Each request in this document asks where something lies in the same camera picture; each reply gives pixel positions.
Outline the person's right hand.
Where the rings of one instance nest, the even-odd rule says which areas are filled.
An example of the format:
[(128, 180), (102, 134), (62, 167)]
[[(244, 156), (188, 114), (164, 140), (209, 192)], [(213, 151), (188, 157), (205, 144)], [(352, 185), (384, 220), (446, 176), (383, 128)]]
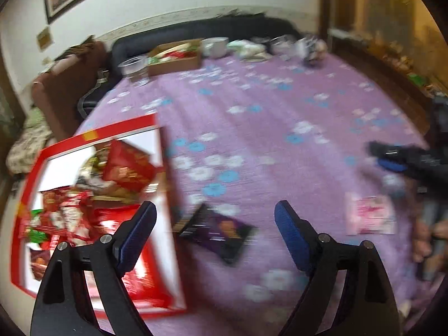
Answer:
[(419, 207), (412, 233), (412, 258), (417, 276), (434, 281), (447, 266), (447, 201), (425, 197)]

